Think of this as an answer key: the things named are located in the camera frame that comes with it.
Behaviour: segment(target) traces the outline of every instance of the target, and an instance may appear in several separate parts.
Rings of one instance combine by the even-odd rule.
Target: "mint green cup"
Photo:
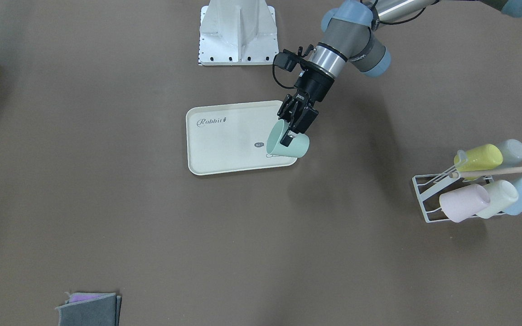
[[[288,124],[285,120],[279,119],[273,126],[271,134],[267,139],[267,154],[302,157],[309,149],[309,137],[306,134],[296,134],[289,146],[283,146],[279,141],[287,132]]]

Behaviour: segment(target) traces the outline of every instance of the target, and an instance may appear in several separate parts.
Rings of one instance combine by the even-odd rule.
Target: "gray towel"
[[[116,295],[116,293],[94,294],[99,296],[83,301],[69,302],[57,307],[56,310],[60,313],[58,325],[118,326],[122,297]]]

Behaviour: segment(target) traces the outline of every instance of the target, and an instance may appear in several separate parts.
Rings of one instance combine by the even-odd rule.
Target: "robotic arm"
[[[346,62],[369,77],[383,74],[390,66],[390,52],[380,43],[373,32],[381,24],[399,24],[418,17],[424,9],[440,0],[345,0],[340,8],[327,12],[321,21],[324,37],[315,48],[310,45],[306,52],[300,47],[298,53],[283,50],[273,61],[275,66],[292,72],[299,64],[302,72],[294,87],[294,95],[287,95],[277,115],[287,125],[286,132],[278,142],[288,147],[297,134],[305,134],[318,111],[315,102],[321,102],[339,76]],[[512,17],[522,17],[522,0],[481,0],[481,2]],[[412,19],[393,23],[405,15],[420,12]]]

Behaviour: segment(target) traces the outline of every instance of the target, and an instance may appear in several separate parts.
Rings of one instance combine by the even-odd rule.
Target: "pink cup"
[[[491,203],[491,197],[480,184],[471,184],[441,194],[439,201],[448,219],[459,223],[487,208]]]

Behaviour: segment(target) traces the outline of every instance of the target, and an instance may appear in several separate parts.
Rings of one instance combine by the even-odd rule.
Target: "rectangular tray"
[[[188,169],[195,175],[287,167],[296,158],[267,154],[281,101],[195,107],[186,115]]]

